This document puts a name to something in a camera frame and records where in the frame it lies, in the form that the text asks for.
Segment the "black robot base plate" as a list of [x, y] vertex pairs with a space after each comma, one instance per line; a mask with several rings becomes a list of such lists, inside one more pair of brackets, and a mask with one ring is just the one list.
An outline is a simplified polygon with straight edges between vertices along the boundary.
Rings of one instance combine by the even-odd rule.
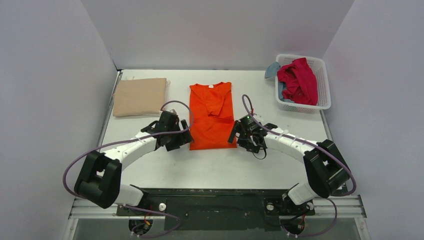
[[118, 204], [116, 214], [135, 218], [136, 233], [146, 235], [155, 218], [164, 218], [166, 231], [236, 231], [262, 229], [302, 234], [306, 217], [319, 214], [319, 204], [333, 199], [314, 198], [300, 205], [290, 202], [286, 189], [148, 188], [141, 202]]

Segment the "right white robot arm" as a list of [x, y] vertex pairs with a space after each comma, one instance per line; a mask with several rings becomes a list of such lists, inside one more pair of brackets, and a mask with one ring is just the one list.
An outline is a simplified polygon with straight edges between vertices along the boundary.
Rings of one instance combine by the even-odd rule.
[[304, 203], [314, 198], [328, 198], [334, 195], [352, 175], [331, 140], [306, 140], [275, 124], [262, 125], [249, 115], [234, 122], [227, 141], [253, 154], [275, 150], [304, 165], [306, 180], [295, 184], [282, 195], [283, 209], [290, 215], [296, 214]]

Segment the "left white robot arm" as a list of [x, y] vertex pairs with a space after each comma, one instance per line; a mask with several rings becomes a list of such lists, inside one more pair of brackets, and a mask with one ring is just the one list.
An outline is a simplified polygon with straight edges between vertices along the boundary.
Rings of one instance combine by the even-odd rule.
[[123, 184], [122, 172], [136, 160], [164, 147], [168, 152], [193, 141], [189, 124], [173, 111], [163, 111], [158, 120], [142, 128], [133, 138], [113, 144], [104, 152], [90, 151], [74, 185], [74, 192], [97, 206], [129, 205], [136, 215], [149, 210], [146, 192]]

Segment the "orange t shirt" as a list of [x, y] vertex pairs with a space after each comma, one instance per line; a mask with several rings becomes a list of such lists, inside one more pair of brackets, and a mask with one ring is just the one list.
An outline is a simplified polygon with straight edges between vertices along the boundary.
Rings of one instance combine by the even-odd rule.
[[229, 137], [235, 123], [232, 83], [193, 84], [190, 87], [189, 108], [192, 112], [189, 149], [234, 149]]

